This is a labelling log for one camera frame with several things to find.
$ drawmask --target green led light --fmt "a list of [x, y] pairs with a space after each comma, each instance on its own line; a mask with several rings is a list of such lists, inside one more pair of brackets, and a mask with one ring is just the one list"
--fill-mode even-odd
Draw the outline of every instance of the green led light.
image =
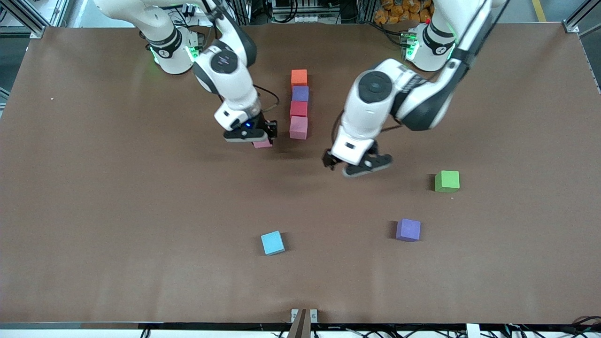
[[449, 51], [449, 55], [447, 55], [447, 60], [449, 60], [451, 58], [451, 55], [453, 54], [453, 49], [455, 49], [455, 44], [454, 43], [451, 46], [451, 50]]
[[150, 49], [150, 52], [152, 53], [152, 56], [154, 57], [154, 62], [156, 64], [159, 64], [159, 59], [156, 58], [156, 54], [154, 53], [154, 50], [152, 48]]
[[417, 49], [419, 48], [419, 41], [415, 41], [415, 43], [411, 44], [411, 47], [407, 48], [406, 58], [409, 60], [413, 60], [415, 58], [415, 54]]
[[194, 62], [196, 60], [196, 57], [192, 53], [192, 50], [190, 48], [186, 47], [186, 52], [188, 53], [188, 56], [190, 57], [190, 60], [192, 60], [192, 62]]

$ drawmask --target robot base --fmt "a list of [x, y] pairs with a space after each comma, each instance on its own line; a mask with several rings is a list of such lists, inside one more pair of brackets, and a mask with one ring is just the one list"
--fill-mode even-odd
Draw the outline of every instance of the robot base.
[[426, 26], [425, 23], [421, 23], [417, 27], [409, 30], [410, 33], [415, 34], [416, 36], [416, 46], [406, 50], [405, 59], [425, 72], [435, 72], [445, 65], [447, 57], [453, 49], [441, 47], [445, 48], [446, 51], [444, 51], [443, 54], [435, 55], [424, 42], [424, 29]]
[[[186, 28], [180, 27], [178, 29], [182, 32], [184, 42], [189, 40], [189, 35], [196, 34], [195, 32], [188, 31]], [[173, 55], [168, 58], [164, 58], [160, 55], [163, 51], [159, 51], [158, 55], [153, 51], [154, 62], [157, 63], [165, 73], [173, 75], [183, 74], [190, 70], [194, 63], [187, 49], [188, 46], [186, 43], [182, 43], [182, 45], [173, 52]]]

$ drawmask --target stack of cubes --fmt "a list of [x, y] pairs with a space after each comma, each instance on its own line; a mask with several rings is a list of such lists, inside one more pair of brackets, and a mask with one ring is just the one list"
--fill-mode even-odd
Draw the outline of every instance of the stack of cubes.
[[309, 128], [309, 86], [306, 69], [292, 70], [292, 102], [290, 103], [290, 138], [307, 139]]

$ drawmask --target floor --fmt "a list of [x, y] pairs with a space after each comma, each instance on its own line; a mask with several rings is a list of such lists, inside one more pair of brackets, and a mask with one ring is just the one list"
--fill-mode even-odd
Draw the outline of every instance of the floor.
[[[41, 0], [34, 4], [40, 9], [50, 7], [47, 3], [56, 0]], [[567, 18], [582, 2], [582, 0], [510, 0], [507, 9], [499, 22], [538, 22], [561, 21]], [[12, 23], [10, 15], [1, 25]], [[601, 22], [601, 5], [594, 8], [582, 22], [579, 23], [581, 32], [598, 25]], [[68, 27], [133, 27], [133, 25], [105, 17], [94, 5], [93, 0], [70, 0], [68, 13], [62, 25]], [[0, 37], [0, 87], [10, 91], [16, 73], [19, 69], [28, 39]], [[582, 37], [582, 44], [589, 57], [592, 70], [601, 78], [601, 30]]]

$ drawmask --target pink cube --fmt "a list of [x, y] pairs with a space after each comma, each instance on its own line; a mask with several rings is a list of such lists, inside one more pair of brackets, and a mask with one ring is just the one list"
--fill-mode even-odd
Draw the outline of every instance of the pink cube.
[[290, 116], [307, 117], [309, 105], [303, 101], [290, 102]]
[[263, 142], [253, 142], [252, 145], [255, 146], [255, 148], [257, 148], [257, 149], [273, 147], [273, 144], [271, 144], [269, 142], [269, 139], [267, 139]]
[[290, 117], [290, 138], [294, 138], [296, 140], [306, 140], [308, 127], [309, 127], [309, 120], [306, 117], [291, 116]]

